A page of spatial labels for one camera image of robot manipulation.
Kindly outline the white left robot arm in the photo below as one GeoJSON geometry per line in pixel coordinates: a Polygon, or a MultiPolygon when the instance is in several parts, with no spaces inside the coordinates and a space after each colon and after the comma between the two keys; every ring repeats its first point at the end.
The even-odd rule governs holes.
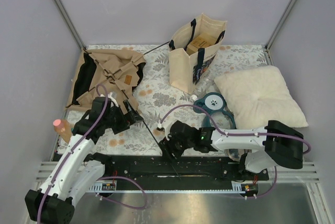
{"type": "Polygon", "coordinates": [[[70,143],[55,168],[37,190],[29,190],[25,203],[31,220],[37,223],[69,223],[82,196],[98,185],[95,193],[105,195],[122,178],[115,173],[113,160],[101,153],[90,154],[107,129],[120,133],[143,118],[125,100],[127,112],[111,97],[93,100],[92,108],[75,124],[70,143]]]}

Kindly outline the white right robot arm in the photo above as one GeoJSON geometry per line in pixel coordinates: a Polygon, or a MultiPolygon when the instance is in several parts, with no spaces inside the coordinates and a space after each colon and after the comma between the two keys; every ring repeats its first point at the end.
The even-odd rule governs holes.
{"type": "Polygon", "coordinates": [[[187,149],[201,153],[247,150],[240,158],[238,173],[242,179],[250,180],[271,167],[301,169],[305,144],[300,132],[276,120],[251,130],[197,129],[178,120],[170,125],[159,147],[163,157],[171,161],[178,160],[187,149]]]}

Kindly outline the beige fabric pet tent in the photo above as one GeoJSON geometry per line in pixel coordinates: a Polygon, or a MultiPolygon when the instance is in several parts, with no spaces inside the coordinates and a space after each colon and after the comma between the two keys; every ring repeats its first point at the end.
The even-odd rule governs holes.
{"type": "Polygon", "coordinates": [[[124,114],[127,113],[124,100],[128,100],[133,109],[138,102],[132,92],[143,79],[146,65],[144,55],[127,49],[82,49],[66,108],[86,111],[91,108],[95,97],[104,93],[96,85],[102,84],[109,93],[116,95],[116,101],[124,114]]]}

